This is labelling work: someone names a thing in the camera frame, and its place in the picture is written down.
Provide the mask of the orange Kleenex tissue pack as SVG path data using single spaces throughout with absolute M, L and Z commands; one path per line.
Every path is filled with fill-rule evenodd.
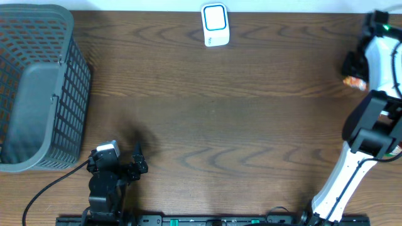
M 365 91 L 367 89 L 367 83 L 361 78 L 346 76 L 343 78 L 342 82 L 346 86 L 359 89 L 361 91 Z

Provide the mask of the green lid jar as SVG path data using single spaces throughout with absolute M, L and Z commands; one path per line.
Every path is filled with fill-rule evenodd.
M 386 153 L 386 157 L 394 157 L 401 152 L 401 146 L 397 145 L 390 153 Z

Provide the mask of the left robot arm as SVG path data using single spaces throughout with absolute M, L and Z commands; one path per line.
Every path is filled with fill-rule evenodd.
M 83 211 L 82 225 L 126 225 L 122 204 L 126 188 L 148 172 L 148 164 L 140 143 L 134 145 L 132 161 L 122 164 L 117 141 L 102 143 L 91 151 L 87 171 L 89 181 L 89 207 Z

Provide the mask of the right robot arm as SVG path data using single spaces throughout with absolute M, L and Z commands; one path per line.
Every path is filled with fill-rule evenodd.
M 299 225 L 369 225 L 368 220 L 344 220 L 345 207 L 373 166 L 401 158 L 401 28 L 389 24 L 387 11 L 366 14 L 342 76 L 367 95 L 347 118 L 339 160 Z

